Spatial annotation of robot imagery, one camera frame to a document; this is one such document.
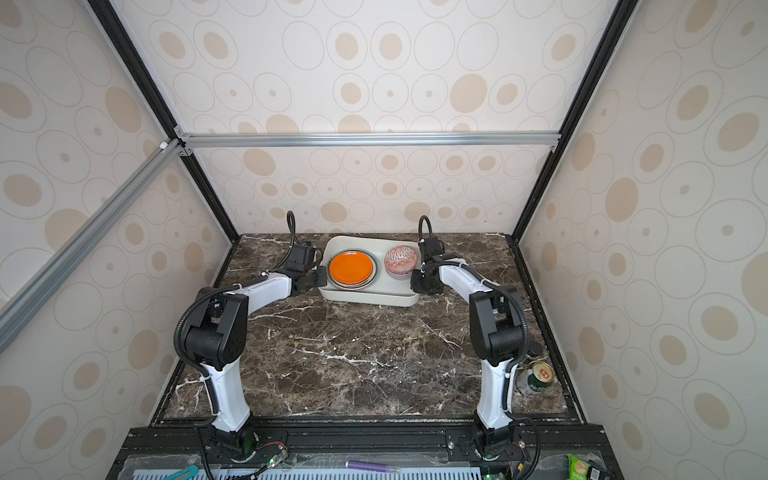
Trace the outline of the red patterned bowl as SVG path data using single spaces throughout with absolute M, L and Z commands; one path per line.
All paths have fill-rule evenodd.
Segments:
M 418 252 L 408 245 L 398 245 L 390 249 L 384 256 L 386 272 L 393 278 L 404 279 L 411 275 L 417 267 Z

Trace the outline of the orange plate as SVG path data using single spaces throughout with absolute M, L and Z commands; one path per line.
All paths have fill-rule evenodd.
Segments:
M 332 283 L 338 288 L 361 289 L 375 279 L 377 264 L 365 251 L 346 250 L 330 260 L 328 273 Z

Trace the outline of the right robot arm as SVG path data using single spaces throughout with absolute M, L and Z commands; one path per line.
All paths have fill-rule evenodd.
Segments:
M 484 433 L 500 433 L 513 420 L 511 382 L 528 352 L 530 330 L 514 292 L 484 277 L 462 258 L 448 255 L 435 236 L 418 241 L 421 265 L 411 289 L 438 295 L 454 290 L 469 308 L 470 340 L 482 361 L 481 394 L 476 415 Z

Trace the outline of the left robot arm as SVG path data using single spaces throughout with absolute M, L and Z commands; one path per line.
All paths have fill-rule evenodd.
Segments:
M 251 314 L 275 302 L 327 284 L 322 255 L 310 242 L 295 240 L 277 267 L 248 284 L 201 289 L 174 331 L 177 356 L 195 369 L 206 386 L 217 431 L 235 436 L 251 417 L 240 377 Z

